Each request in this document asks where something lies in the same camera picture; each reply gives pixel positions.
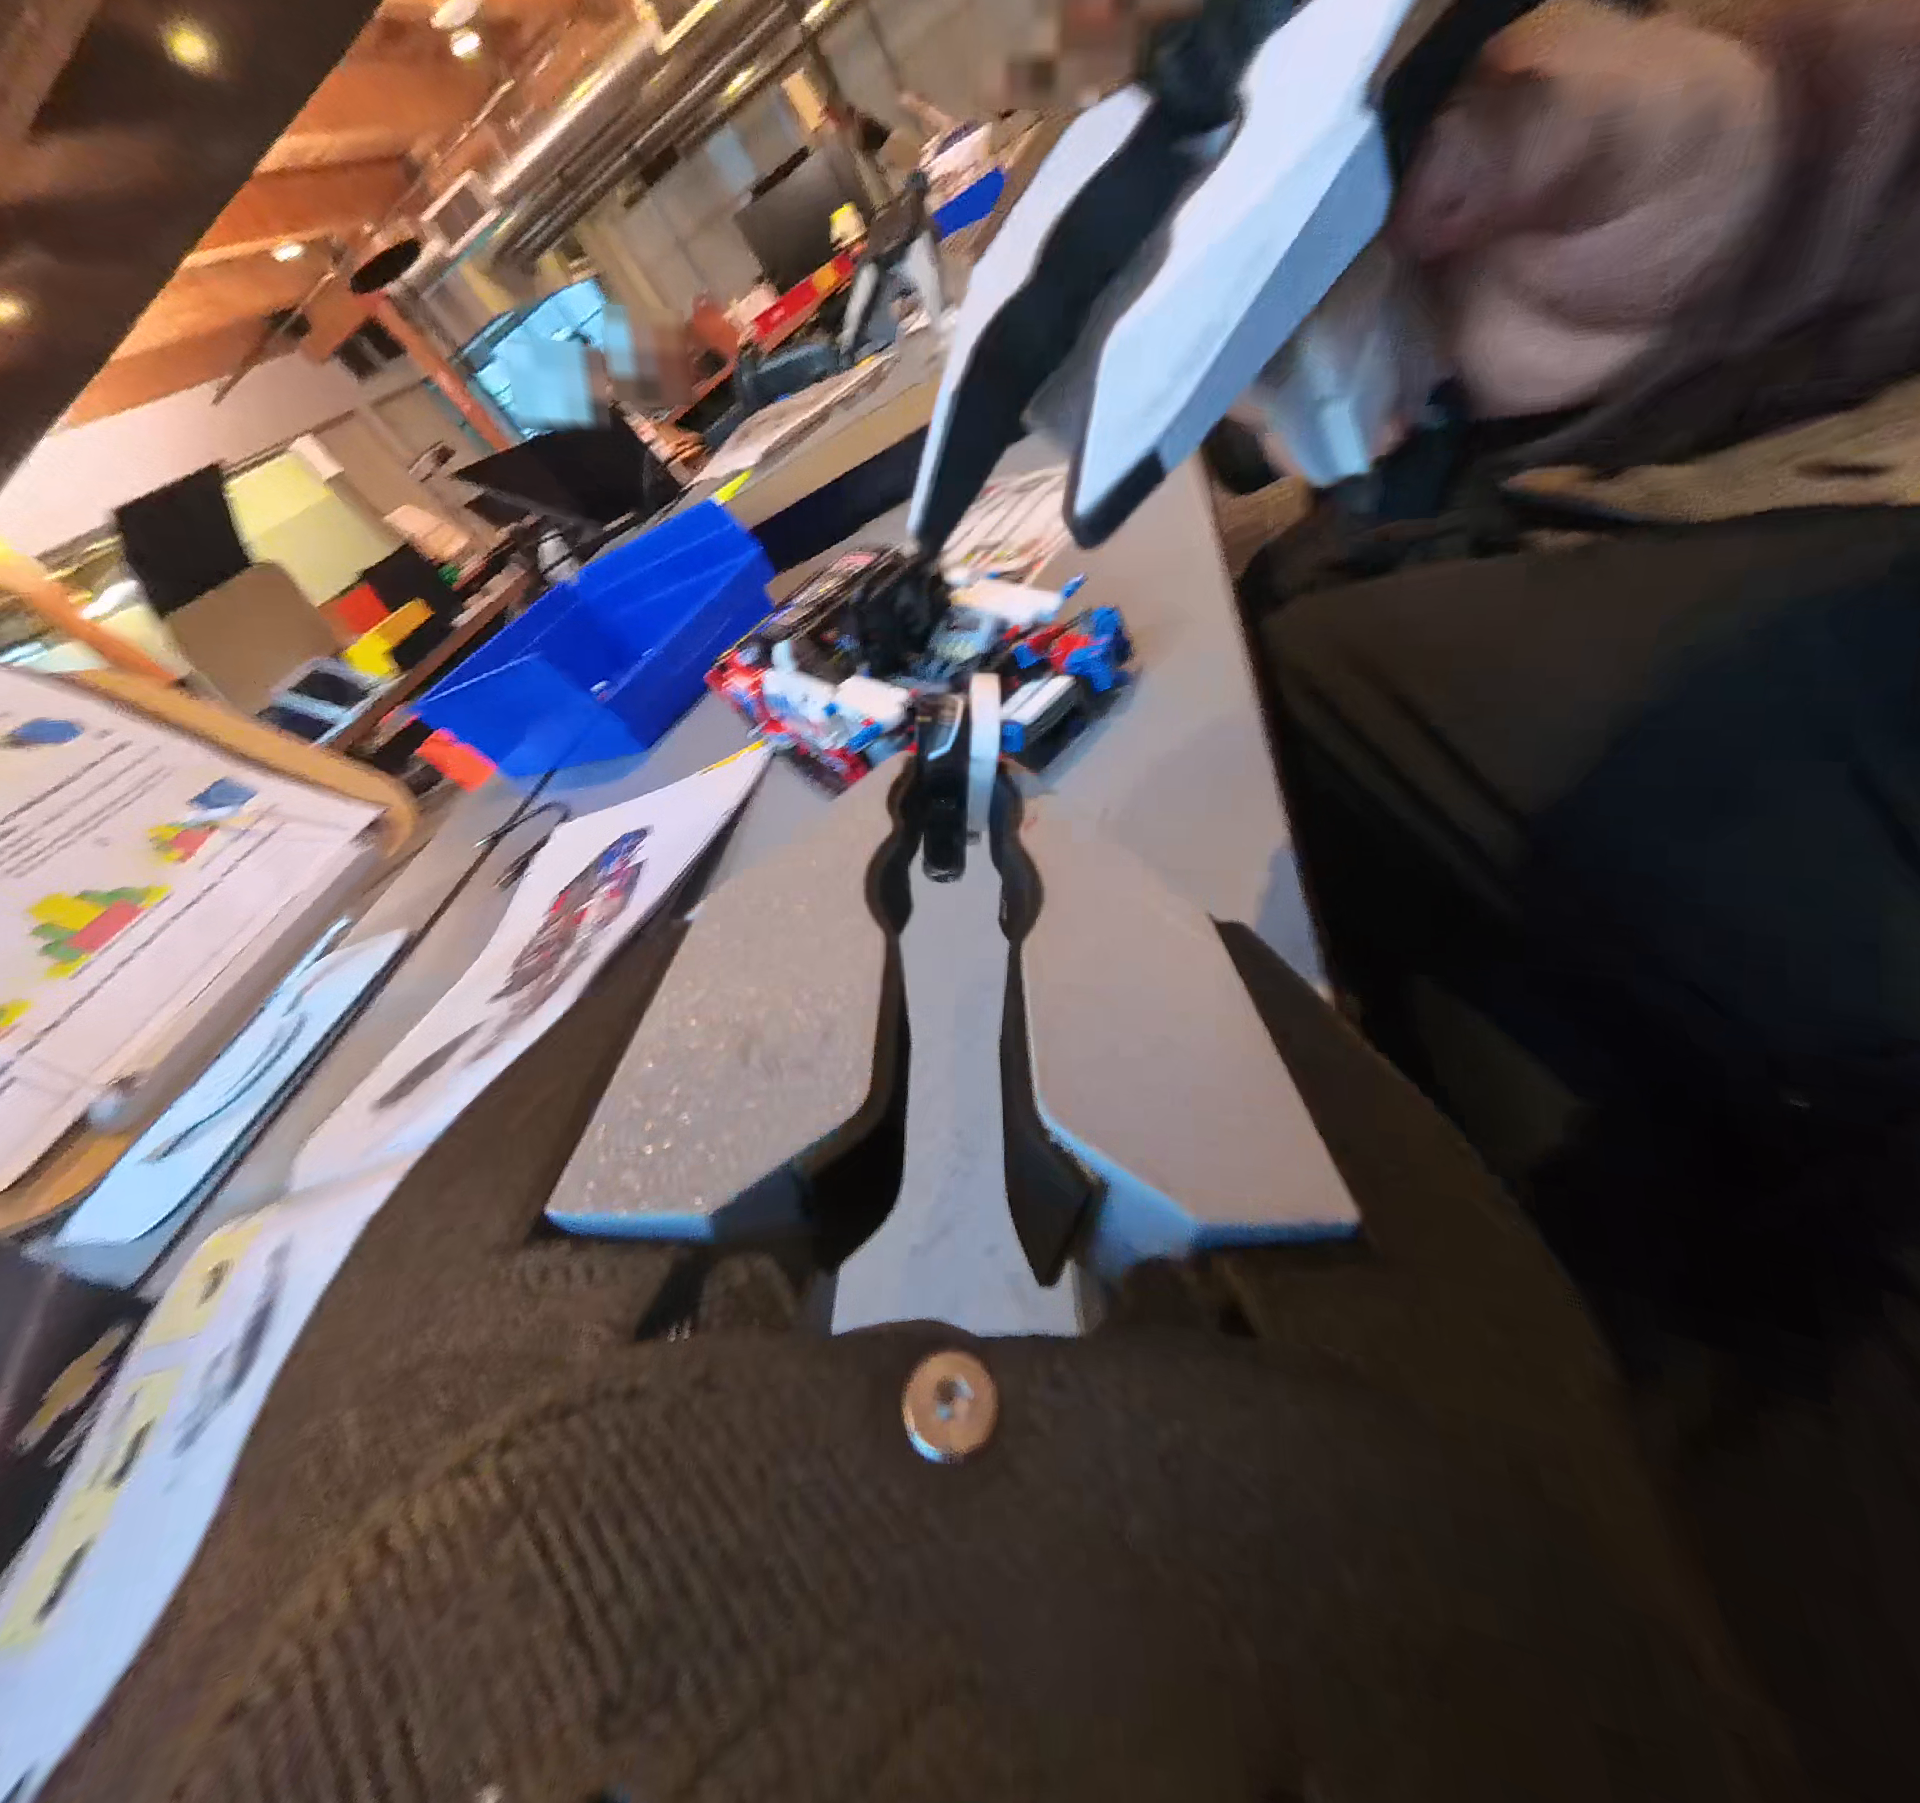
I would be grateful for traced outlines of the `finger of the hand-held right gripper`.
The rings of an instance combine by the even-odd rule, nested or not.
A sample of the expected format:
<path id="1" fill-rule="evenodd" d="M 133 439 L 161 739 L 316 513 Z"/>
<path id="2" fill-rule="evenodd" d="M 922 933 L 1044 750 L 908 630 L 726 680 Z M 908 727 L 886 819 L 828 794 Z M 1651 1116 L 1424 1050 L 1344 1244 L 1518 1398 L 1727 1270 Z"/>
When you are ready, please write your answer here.
<path id="1" fill-rule="evenodd" d="M 972 265 L 948 341 L 908 504 L 918 552 L 945 550 L 1189 174 L 1174 123 L 1139 86 L 1098 99 L 1047 150 Z"/>
<path id="2" fill-rule="evenodd" d="M 1374 81 L 1418 0 L 1305 0 L 1230 86 L 1221 148 L 1100 314 L 1067 528 L 1097 547 L 1300 330 L 1389 196 Z"/>

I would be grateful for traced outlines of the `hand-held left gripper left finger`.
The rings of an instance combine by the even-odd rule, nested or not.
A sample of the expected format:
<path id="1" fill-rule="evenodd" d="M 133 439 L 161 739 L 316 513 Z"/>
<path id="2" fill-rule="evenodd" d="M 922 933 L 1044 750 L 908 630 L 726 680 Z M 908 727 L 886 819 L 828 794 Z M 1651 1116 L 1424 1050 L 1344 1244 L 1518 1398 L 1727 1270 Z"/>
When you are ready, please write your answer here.
<path id="1" fill-rule="evenodd" d="M 548 1195 L 555 1230 L 832 1270 L 884 1222 L 903 1174 L 909 776 L 888 761 L 699 902 Z"/>

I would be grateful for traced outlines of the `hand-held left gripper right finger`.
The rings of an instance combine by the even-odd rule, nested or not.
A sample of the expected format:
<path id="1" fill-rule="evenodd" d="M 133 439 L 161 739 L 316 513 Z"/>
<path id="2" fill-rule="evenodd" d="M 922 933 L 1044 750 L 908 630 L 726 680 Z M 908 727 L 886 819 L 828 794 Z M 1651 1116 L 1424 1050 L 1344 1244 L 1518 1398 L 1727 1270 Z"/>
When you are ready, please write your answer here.
<path id="1" fill-rule="evenodd" d="M 1356 1238 L 1356 1196 L 1218 923 L 1010 770 L 991 869 L 999 1184 L 1034 1281 Z"/>

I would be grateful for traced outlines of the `black white toy car panel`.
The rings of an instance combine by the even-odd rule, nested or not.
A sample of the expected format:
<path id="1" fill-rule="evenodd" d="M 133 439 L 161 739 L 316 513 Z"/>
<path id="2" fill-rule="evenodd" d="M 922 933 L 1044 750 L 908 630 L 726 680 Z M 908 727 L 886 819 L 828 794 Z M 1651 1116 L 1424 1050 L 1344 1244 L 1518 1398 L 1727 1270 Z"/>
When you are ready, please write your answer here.
<path id="1" fill-rule="evenodd" d="M 913 791 L 920 856 L 931 882 L 963 879 L 972 843 L 991 829 L 1002 751 L 999 678 L 977 671 L 961 687 L 916 704 Z"/>

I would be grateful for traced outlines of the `person's right forearm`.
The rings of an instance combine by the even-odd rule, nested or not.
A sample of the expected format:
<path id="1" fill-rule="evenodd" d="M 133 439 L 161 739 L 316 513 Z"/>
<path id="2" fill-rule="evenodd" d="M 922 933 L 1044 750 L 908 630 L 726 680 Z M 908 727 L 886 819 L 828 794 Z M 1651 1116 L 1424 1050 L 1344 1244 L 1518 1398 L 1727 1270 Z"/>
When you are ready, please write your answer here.
<path id="1" fill-rule="evenodd" d="M 1782 148 L 1755 227 L 1662 354 L 1660 453 L 1828 417 L 1915 375 L 1918 0 L 1793 0 L 1755 32 Z"/>

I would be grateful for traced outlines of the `grey desk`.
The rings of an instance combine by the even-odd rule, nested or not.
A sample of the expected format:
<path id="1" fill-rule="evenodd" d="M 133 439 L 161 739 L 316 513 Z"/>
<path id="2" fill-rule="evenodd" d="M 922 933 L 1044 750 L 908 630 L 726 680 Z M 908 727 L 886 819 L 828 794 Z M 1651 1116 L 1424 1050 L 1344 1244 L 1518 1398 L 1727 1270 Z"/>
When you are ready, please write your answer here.
<path id="1" fill-rule="evenodd" d="M 702 473 L 654 522 L 714 501 L 776 571 L 800 566 L 912 495 L 948 361 L 937 330 L 901 339 L 881 369 L 791 427 L 738 475 Z"/>
<path id="2" fill-rule="evenodd" d="M 1125 617 L 1140 672 L 1049 767 L 1043 787 L 1079 825 L 1113 830 L 1178 894 L 1250 927 L 1320 983 L 1213 495 L 1194 457 L 1106 547 L 1065 559 L 1065 569 L 1087 573 L 1090 601 Z M 370 931 L 426 913 L 464 871 L 476 869 L 474 879 L 346 1021 L 236 1170 L 169 1235 L 135 1248 L 136 1287 L 155 1295 L 211 1228 L 270 1202 L 308 1136 L 467 973 L 512 898 L 497 879 L 556 822 L 544 802 L 574 816 L 595 813 L 722 761 L 745 736 L 726 704 L 702 700 L 646 757 L 572 769 L 542 785 L 497 779 L 453 805 L 370 913 Z"/>

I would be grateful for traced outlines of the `person's right hand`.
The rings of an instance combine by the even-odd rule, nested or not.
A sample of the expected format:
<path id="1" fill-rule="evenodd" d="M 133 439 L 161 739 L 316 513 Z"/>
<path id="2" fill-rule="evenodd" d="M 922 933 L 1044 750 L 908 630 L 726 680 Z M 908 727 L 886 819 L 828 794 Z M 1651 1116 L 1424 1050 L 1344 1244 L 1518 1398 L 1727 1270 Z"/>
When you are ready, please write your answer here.
<path id="1" fill-rule="evenodd" d="M 1749 232 L 1782 158 L 1779 72 L 1729 36 L 1548 0 L 1476 54 L 1389 237 L 1476 419 L 1593 402 Z"/>

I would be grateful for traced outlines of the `open instruction booklet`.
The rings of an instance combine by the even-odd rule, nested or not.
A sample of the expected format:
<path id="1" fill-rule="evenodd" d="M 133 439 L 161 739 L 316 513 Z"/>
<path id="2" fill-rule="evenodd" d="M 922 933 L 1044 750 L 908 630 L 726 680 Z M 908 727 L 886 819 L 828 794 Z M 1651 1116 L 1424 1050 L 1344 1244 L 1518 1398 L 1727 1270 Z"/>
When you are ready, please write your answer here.
<path id="1" fill-rule="evenodd" d="M 685 880 L 768 758 L 752 746 L 553 830 L 485 949 L 316 1127 L 284 1195 L 210 1231 L 159 1289 L 4 1574 L 4 1799 L 42 1791 L 128 1673 L 371 1217 Z"/>

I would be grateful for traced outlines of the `toy brick car chassis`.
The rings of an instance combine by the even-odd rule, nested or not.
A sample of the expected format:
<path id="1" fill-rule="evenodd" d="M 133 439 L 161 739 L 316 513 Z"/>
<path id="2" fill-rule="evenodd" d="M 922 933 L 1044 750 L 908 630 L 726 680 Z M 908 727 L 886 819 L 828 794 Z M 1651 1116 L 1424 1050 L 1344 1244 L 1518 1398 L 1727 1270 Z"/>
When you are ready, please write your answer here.
<path id="1" fill-rule="evenodd" d="M 987 576 L 949 584 L 928 559 L 886 550 L 831 628 L 849 672 L 920 704 L 996 686 L 999 754 L 1031 774 L 1100 720 L 1133 684 L 1133 639 L 1112 604 L 1080 609 L 1079 584 L 1043 589 Z"/>

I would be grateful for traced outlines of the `blue plastic bin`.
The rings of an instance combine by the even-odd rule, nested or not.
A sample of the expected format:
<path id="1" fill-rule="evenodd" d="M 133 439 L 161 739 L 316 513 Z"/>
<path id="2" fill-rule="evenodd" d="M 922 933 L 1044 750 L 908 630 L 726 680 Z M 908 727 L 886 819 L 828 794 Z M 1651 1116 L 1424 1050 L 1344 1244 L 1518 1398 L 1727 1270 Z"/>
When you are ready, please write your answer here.
<path id="1" fill-rule="evenodd" d="M 527 604 L 417 704 L 530 780 L 644 757 L 768 612 L 773 563 L 714 501 L 658 520 Z"/>

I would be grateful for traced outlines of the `bright blue screen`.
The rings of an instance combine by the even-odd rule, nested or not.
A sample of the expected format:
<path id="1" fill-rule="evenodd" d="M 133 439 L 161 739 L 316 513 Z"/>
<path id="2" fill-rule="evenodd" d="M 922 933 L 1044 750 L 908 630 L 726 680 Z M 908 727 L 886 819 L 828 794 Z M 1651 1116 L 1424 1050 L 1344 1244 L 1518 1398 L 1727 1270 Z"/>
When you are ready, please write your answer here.
<path id="1" fill-rule="evenodd" d="M 611 309 L 600 282 L 583 277 L 497 315 L 459 347 L 454 361 L 516 443 L 606 427 Z"/>

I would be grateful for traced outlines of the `white sign stand base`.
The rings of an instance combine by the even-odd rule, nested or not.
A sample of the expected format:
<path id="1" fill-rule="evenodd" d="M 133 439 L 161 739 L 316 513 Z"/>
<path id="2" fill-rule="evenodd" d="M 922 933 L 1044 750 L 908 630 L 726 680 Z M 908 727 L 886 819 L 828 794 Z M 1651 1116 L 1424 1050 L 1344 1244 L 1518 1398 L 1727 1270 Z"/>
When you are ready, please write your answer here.
<path id="1" fill-rule="evenodd" d="M 86 1262 L 169 1235 L 244 1158 L 406 940 L 403 928 L 356 942 L 339 933 L 325 936 L 100 1186 L 48 1238 L 30 1243 L 28 1255 L 42 1262 Z"/>

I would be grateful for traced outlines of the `printed instruction sign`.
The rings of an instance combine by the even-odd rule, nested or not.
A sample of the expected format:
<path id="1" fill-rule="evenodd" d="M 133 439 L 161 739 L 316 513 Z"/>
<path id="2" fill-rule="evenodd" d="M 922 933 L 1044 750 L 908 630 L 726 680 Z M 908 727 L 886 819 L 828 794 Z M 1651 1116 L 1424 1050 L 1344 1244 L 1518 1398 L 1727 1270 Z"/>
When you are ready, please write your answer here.
<path id="1" fill-rule="evenodd" d="M 4 666 L 4 1196 L 95 1181 L 417 826 L 394 780 L 179 689 Z"/>

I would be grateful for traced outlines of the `black toy set box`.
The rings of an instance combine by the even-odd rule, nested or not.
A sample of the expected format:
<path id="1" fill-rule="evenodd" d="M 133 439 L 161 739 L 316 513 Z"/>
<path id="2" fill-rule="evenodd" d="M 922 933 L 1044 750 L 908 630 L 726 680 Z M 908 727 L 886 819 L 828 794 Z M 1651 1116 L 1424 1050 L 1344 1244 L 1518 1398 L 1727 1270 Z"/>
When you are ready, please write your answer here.
<path id="1" fill-rule="evenodd" d="M 1 1564 L 45 1512 L 152 1307 L 1 1250 Z"/>

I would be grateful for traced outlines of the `black monitor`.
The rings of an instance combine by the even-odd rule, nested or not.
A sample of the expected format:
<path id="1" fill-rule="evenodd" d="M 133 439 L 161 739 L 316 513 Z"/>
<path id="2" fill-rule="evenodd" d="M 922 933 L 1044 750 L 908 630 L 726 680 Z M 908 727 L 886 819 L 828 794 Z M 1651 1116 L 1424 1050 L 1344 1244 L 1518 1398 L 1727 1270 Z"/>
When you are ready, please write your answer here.
<path id="1" fill-rule="evenodd" d="M 220 465 L 179 475 L 109 513 L 147 607 L 169 618 L 254 566 Z"/>

